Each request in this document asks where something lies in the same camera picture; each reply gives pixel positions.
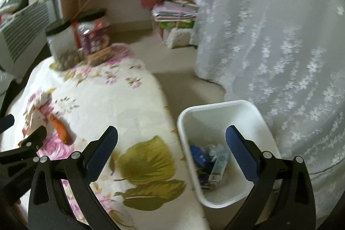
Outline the white trash bin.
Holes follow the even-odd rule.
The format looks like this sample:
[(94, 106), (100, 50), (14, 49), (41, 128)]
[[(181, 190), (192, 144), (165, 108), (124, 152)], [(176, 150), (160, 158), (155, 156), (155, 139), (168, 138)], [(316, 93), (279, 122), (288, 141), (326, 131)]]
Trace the white trash bin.
[[(187, 160), (192, 184), (198, 200), (208, 208), (224, 208), (245, 198), (253, 183), (243, 175), (226, 143), (227, 127), (234, 125), (245, 139), (253, 141), (261, 151), (270, 151), (276, 158), (281, 154), (263, 116), (252, 103), (245, 100), (192, 106), (178, 116), (177, 128)], [(205, 149), (221, 144), (228, 152), (229, 161), (222, 180), (211, 190), (203, 190), (192, 159), (190, 146)]]

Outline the light blue carton box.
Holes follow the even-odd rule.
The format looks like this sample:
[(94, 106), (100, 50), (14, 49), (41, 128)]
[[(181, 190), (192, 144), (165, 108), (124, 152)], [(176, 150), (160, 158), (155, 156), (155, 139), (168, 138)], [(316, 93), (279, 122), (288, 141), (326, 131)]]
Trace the light blue carton box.
[(211, 162), (214, 164), (209, 175), (209, 182), (216, 184), (219, 183), (223, 178), (227, 163), (229, 161), (229, 154), (222, 144), (218, 144), (209, 146), (209, 156), (211, 158)]

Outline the grey sofa cushion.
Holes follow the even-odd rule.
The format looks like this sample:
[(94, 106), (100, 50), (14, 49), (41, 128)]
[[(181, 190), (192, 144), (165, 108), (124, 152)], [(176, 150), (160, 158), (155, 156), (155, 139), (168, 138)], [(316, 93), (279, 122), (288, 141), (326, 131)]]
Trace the grey sofa cushion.
[(1, 24), (1, 68), (23, 77), (46, 45), (45, 29), (57, 19), (54, 1), (35, 2)]

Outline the white and navy box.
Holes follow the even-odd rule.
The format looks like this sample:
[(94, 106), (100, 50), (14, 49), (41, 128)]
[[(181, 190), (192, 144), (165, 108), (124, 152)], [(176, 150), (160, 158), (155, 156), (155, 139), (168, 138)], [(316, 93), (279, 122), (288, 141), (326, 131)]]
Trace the white and navy box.
[(213, 169), (213, 162), (206, 152), (195, 145), (190, 145), (190, 152), (194, 164), (197, 166), (196, 172), (201, 189), (210, 190), (211, 184), (209, 182), (209, 175)]

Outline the clear jar with nuts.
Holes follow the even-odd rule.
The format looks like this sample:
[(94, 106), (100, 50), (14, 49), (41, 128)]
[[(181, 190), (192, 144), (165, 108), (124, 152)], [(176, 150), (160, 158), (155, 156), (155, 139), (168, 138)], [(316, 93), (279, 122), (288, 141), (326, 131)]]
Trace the clear jar with nuts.
[(62, 18), (54, 21), (46, 27), (45, 33), (56, 70), (66, 71), (85, 60), (82, 49), (77, 47), (70, 20)]

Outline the floral tablecloth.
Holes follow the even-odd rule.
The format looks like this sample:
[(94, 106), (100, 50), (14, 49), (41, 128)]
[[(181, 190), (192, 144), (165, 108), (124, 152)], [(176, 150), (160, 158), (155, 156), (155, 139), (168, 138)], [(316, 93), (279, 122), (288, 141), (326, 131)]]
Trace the floral tablecloth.
[(54, 129), (39, 155), (64, 159), (84, 149), (109, 127), (119, 139), (91, 189), (121, 229), (208, 229), (161, 85), (127, 44), (112, 46), (114, 57), (96, 67), (66, 72), (43, 60), (11, 104), (14, 126), (1, 135), (1, 149), (23, 139), (25, 118), (43, 92), (43, 116), (56, 116), (74, 141), (65, 145)]

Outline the purple label plastic jar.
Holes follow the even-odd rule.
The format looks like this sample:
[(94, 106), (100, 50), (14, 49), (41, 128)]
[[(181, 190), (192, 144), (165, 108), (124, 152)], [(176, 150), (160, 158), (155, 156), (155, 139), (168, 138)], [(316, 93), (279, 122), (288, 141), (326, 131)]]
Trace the purple label plastic jar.
[(89, 65), (97, 66), (111, 58), (109, 25), (105, 9), (90, 9), (77, 16), (76, 31)]

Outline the white lace curtain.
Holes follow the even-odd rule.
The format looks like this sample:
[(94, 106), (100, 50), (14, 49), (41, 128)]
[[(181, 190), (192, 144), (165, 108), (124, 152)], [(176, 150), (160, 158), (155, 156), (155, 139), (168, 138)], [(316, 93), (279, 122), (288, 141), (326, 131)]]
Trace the white lace curtain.
[(203, 0), (197, 31), (197, 76), (256, 105), (327, 217), (344, 193), (344, 0)]

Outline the stack of books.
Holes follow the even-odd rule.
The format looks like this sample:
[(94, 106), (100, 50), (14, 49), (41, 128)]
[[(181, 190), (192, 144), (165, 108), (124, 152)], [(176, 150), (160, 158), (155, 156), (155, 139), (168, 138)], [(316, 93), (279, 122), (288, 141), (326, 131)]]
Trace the stack of books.
[(199, 6), (188, 2), (164, 1), (151, 10), (153, 20), (161, 29), (192, 29)]

